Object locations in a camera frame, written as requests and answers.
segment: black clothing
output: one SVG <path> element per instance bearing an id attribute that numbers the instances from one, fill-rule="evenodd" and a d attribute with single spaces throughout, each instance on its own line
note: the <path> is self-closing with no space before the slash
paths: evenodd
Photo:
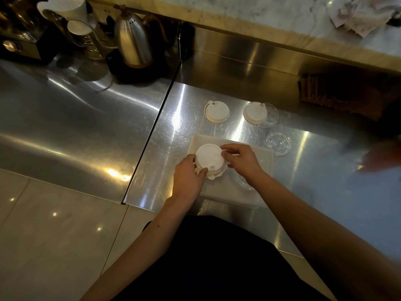
<path id="1" fill-rule="evenodd" d="M 184 218 L 165 255 L 114 300 L 328 300 L 275 246 L 213 216 Z"/>

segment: right hand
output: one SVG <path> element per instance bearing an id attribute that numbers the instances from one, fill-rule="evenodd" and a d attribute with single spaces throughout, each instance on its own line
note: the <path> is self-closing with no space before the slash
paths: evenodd
<path id="1" fill-rule="evenodd" d="M 251 184 L 253 177 L 264 173 L 250 146 L 246 144 L 224 144 L 220 148 L 225 150 L 221 156 L 230 163 L 228 167 L 234 168 L 249 184 Z"/>

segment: tile floor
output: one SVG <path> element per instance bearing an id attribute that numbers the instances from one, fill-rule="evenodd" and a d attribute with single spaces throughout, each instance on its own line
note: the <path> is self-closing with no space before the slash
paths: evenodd
<path id="1" fill-rule="evenodd" d="M 78 300 L 155 215 L 0 170 L 0 300 Z M 334 299 L 304 258 L 283 256 Z"/>

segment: stainless steel counter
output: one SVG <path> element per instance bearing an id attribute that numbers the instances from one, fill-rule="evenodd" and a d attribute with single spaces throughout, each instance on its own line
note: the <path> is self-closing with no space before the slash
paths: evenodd
<path id="1" fill-rule="evenodd" d="M 377 143 L 371 122 L 298 101 L 298 77 L 202 52 L 184 62 L 135 172 L 125 203 L 158 212 L 171 195 L 175 165 L 193 134 L 264 146 L 271 132 L 291 138 L 292 150 L 274 161 L 274 177 L 297 196 L 389 257 L 401 261 L 401 168 L 361 172 Z M 209 100 L 225 102 L 230 117 L 209 122 Z M 261 129 L 244 121 L 248 101 L 268 101 L 279 122 Z M 192 213 L 211 214 L 301 255 L 268 208 L 256 210 L 199 198 Z"/>
<path id="2" fill-rule="evenodd" d="M 170 71 L 118 85 L 103 61 L 0 60 L 0 168 L 121 203 L 166 96 Z"/>

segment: kettle handle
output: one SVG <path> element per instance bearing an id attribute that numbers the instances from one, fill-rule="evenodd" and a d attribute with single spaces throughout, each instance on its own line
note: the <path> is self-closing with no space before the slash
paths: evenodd
<path id="1" fill-rule="evenodd" d="M 153 21 L 153 20 L 156 20 L 156 21 L 159 23 L 159 25 L 160 25 L 160 30 L 162 31 L 163 40 L 164 40 L 166 43 L 170 43 L 170 40 L 168 40 L 168 38 L 167 38 L 167 36 L 166 36 L 166 31 L 164 30 L 164 26 L 163 26 L 163 24 L 162 24 L 162 21 L 159 19 L 158 16 L 156 16 L 156 15 L 154 15 L 154 14 L 148 14 L 148 15 L 146 15 L 146 16 L 143 18 L 143 21 L 144 21 L 146 24 L 149 24 L 149 23 L 150 23 L 151 21 Z"/>

